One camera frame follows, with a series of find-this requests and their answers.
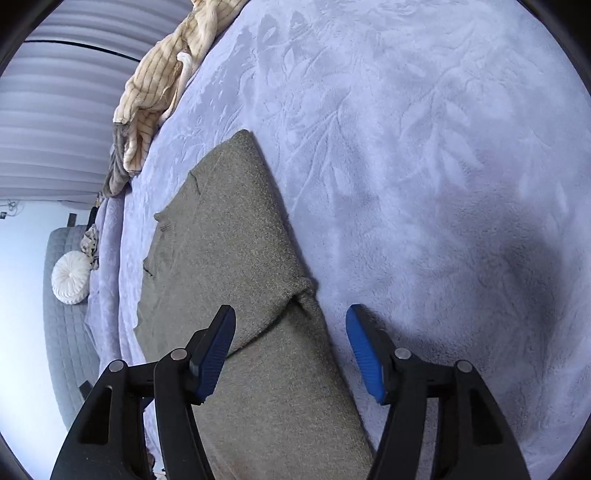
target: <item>plush bedspread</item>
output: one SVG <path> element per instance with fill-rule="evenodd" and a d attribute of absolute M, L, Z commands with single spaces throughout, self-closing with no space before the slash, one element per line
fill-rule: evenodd
<path fill-rule="evenodd" d="M 386 411 L 346 339 L 352 303 L 425 359 L 472 361 L 546 479 L 591 411 L 589 125 L 574 68 L 515 0 L 252 0 L 125 199 L 121 354 L 143 361 L 153 214 L 246 128 L 372 441 Z"/>

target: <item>round pleated cushion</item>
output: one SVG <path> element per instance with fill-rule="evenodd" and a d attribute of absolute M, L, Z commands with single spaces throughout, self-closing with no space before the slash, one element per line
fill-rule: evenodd
<path fill-rule="evenodd" d="M 88 257 L 73 250 L 63 255 L 51 272 L 51 287 L 59 301 L 68 305 L 80 303 L 89 291 L 90 261 Z"/>

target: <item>gray quilted fabric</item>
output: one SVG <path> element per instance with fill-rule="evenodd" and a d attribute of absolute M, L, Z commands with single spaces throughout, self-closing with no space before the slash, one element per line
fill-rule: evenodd
<path fill-rule="evenodd" d="M 83 398 L 78 386 L 99 376 L 99 357 L 86 331 L 84 318 L 86 300 L 66 305 L 55 298 L 51 290 L 51 271 L 66 252 L 80 249 L 86 227 L 58 228 L 49 236 L 43 273 L 43 325 L 49 372 L 57 405 L 64 424 L 69 428 Z"/>

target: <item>wall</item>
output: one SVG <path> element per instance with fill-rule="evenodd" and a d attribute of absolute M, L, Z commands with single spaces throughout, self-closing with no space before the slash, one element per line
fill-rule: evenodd
<path fill-rule="evenodd" d="M 19 215 L 0 220 L 0 432 L 34 480 L 46 480 L 66 428 L 47 365 L 43 262 L 50 232 L 66 226 L 70 212 L 85 225 L 89 212 L 57 202 L 21 206 Z"/>

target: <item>silver screw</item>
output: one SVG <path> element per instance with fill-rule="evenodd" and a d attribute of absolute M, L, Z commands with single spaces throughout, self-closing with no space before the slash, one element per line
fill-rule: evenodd
<path fill-rule="evenodd" d="M 109 370 L 113 373 L 121 372 L 123 370 L 124 363 L 121 360 L 114 360 L 109 364 Z"/>
<path fill-rule="evenodd" d="M 460 372 L 464 372 L 465 374 L 469 374 L 472 371 L 472 364 L 468 360 L 460 360 L 457 363 L 457 369 Z"/>
<path fill-rule="evenodd" d="M 396 358 L 399 358 L 400 360 L 408 360 L 412 357 L 412 353 L 408 348 L 397 348 L 394 351 L 394 355 L 396 355 Z"/>
<path fill-rule="evenodd" d="M 170 358 L 173 360 L 182 360 L 187 358 L 187 351 L 184 348 L 177 348 L 176 350 L 170 352 Z"/>

